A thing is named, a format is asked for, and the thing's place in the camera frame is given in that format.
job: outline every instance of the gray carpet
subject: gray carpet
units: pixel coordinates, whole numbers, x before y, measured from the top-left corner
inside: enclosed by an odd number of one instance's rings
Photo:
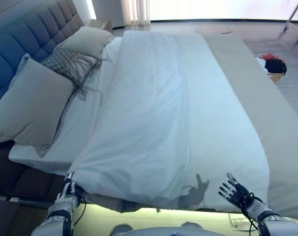
[[[281,77],[277,87],[298,116],[298,58],[291,55],[276,40],[245,39],[243,41],[255,56],[272,53],[285,61],[287,73]]]

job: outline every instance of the floor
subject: floor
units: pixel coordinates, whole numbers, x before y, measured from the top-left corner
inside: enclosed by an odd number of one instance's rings
[[[298,58],[298,29],[290,27],[283,33],[284,23],[254,23],[254,22],[193,22],[193,23],[152,23],[147,27],[125,28],[115,30],[115,36],[122,36],[125,30],[150,30],[169,33],[195,33],[199,26],[222,27],[228,26],[241,39],[275,39],[284,48]],[[75,211],[75,219],[81,215],[83,206]],[[148,227],[178,227],[185,221],[196,222],[205,230],[227,236],[247,236],[248,231],[235,231],[229,214],[213,212],[193,212],[181,210],[161,210],[159,213],[152,208],[140,209],[132,213],[118,213],[96,205],[87,205],[86,211],[75,226],[75,233],[84,236],[108,236],[115,225],[128,223],[134,229]]]
[[[200,26],[205,28],[229,27],[241,39],[275,39],[298,58],[298,24],[290,25],[283,32],[285,23],[271,22],[176,22],[151,23],[150,26],[126,27],[114,30],[114,36],[121,37],[125,30],[147,30],[168,33],[196,33]]]

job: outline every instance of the white duvet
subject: white duvet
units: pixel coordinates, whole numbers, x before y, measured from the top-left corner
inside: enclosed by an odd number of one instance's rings
[[[260,140],[201,35],[125,32],[91,133],[69,170],[90,194],[231,211],[217,192],[232,172],[267,198]]]

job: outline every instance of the white pillow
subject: white pillow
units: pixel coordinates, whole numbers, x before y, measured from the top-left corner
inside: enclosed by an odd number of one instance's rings
[[[31,58],[23,60],[25,65],[0,100],[0,142],[50,145],[73,85]]]
[[[16,80],[19,78],[18,74],[23,70],[23,68],[25,67],[29,59],[32,59],[32,57],[28,53],[22,56],[22,58],[20,59],[19,65],[17,67],[16,74],[11,79],[8,89],[10,89],[13,86],[13,84],[16,82]]]
[[[113,39],[114,36],[106,30],[83,26],[62,42],[59,47],[102,59],[103,48]]]

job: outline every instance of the metal pole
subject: metal pole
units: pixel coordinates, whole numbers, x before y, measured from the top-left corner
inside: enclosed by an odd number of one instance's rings
[[[285,27],[284,27],[284,29],[283,29],[284,32],[289,28],[289,22],[292,20],[293,16],[294,16],[295,13],[297,12],[297,10],[298,10],[298,4],[297,4],[297,6],[295,7],[295,9],[293,10],[293,12],[292,12],[290,18],[287,20],[286,25],[285,25]]]

